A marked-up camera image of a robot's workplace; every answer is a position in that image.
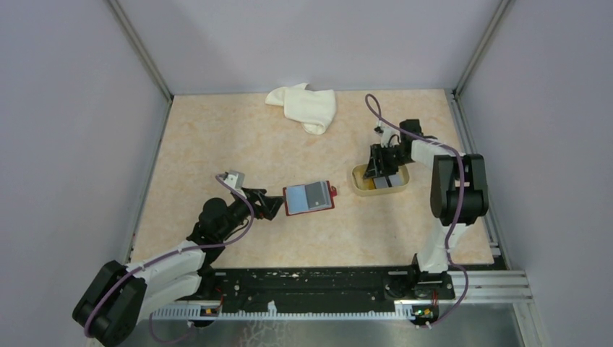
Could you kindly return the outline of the gold VIP card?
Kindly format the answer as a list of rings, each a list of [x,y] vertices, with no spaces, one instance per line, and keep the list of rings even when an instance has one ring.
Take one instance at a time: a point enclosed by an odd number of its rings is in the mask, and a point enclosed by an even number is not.
[[[374,184],[374,180],[373,179],[364,179],[359,177],[356,180],[356,186],[358,189],[362,190],[362,191],[369,191],[369,190],[374,190],[376,189],[376,186]]]

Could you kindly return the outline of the black striped card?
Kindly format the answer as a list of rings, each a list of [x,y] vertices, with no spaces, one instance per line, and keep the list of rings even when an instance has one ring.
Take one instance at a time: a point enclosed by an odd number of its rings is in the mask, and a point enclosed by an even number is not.
[[[399,173],[395,173],[389,176],[382,176],[382,177],[379,177],[373,180],[374,180],[376,189],[387,189],[387,188],[400,187],[405,184],[405,179]]]

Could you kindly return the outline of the red leather card holder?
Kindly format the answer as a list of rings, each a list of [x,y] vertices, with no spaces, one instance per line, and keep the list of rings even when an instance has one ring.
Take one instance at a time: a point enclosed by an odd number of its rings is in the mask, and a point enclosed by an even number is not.
[[[336,196],[337,189],[329,181],[316,181],[283,188],[287,216],[334,209]]]

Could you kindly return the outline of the dark grey card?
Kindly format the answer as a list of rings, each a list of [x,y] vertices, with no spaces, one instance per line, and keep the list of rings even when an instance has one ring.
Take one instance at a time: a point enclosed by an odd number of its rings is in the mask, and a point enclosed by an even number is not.
[[[332,207],[332,198],[327,181],[307,184],[304,189],[309,211],[323,210]]]

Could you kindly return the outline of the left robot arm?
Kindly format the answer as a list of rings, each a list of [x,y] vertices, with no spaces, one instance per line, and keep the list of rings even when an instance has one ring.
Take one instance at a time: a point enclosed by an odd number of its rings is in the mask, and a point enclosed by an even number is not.
[[[117,346],[157,309],[185,296],[210,298],[217,280],[206,272],[238,229],[256,219],[272,220],[282,208],[282,196],[265,189],[243,188],[227,204],[207,200],[185,241],[148,260],[123,265],[115,260],[98,271],[72,311],[72,319],[104,346]]]

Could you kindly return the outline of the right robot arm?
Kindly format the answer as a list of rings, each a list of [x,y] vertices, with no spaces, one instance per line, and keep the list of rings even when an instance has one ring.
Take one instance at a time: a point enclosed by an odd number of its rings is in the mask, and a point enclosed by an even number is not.
[[[402,121],[399,129],[378,121],[374,130],[380,142],[371,145],[363,174],[374,188],[402,185],[400,169],[409,163],[420,163],[432,173],[429,203],[434,228],[415,256],[419,270],[407,278],[410,294],[425,298],[436,286],[432,274],[447,271],[459,238],[489,209],[484,157],[462,154],[423,135],[417,119]]]

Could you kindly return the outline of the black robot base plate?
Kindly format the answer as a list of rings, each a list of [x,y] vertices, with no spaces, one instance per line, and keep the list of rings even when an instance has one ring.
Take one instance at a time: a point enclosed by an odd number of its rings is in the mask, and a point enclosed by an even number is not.
[[[282,314],[349,314],[391,312],[396,300],[432,304],[456,296],[449,274],[404,265],[208,270],[185,299],[221,300],[228,314],[263,313],[270,302]]]

